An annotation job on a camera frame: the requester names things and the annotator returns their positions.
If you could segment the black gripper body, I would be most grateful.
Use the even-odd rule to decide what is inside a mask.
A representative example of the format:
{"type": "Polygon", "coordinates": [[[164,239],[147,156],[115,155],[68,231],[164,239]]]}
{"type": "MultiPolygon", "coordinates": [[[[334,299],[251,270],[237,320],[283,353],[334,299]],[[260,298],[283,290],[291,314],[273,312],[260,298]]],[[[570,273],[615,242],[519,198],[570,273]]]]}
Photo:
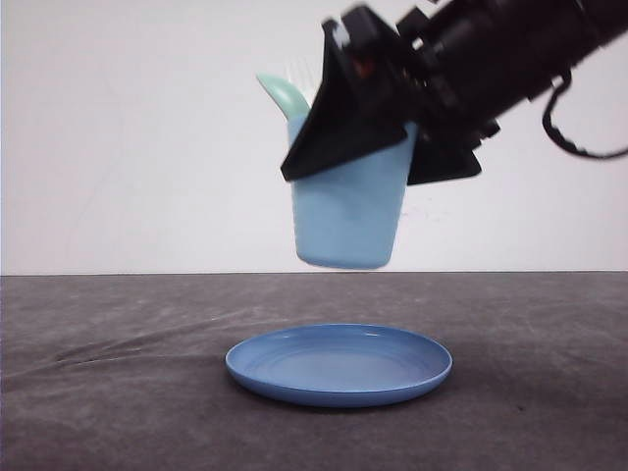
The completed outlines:
{"type": "Polygon", "coordinates": [[[357,5],[339,22],[328,19],[340,48],[357,58],[370,58],[390,68],[393,74],[392,110],[407,122],[427,130],[475,132],[480,141],[499,130],[495,119],[469,118],[453,88],[442,75],[442,68],[426,30],[430,18],[418,8],[410,10],[395,27],[390,27],[366,5],[357,5]]]}

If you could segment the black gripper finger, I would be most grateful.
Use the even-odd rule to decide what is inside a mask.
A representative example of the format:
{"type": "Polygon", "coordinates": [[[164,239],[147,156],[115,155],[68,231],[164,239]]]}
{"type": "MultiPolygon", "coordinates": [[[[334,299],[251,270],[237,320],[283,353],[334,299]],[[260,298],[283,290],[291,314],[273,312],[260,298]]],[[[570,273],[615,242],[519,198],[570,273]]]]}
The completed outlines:
{"type": "Polygon", "coordinates": [[[340,48],[326,28],[321,84],[281,166],[284,179],[313,176],[406,140],[407,120],[388,96],[392,85],[390,68],[340,48]]]}
{"type": "Polygon", "coordinates": [[[408,186],[467,179],[482,172],[474,154],[481,144],[475,132],[425,131],[416,122],[407,122],[405,127],[407,131],[413,127],[415,134],[408,186]]]}

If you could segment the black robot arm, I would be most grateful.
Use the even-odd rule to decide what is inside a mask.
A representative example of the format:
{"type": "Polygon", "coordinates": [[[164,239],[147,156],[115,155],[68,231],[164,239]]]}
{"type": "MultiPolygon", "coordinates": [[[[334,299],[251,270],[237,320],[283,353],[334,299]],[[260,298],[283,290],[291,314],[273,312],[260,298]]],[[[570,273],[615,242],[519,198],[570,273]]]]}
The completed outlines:
{"type": "Polygon", "coordinates": [[[323,23],[322,81],[281,167],[287,181],[396,145],[415,124],[407,181],[480,173],[497,118],[544,92],[627,30],[623,1],[452,1],[394,26],[358,4],[323,23]]]}

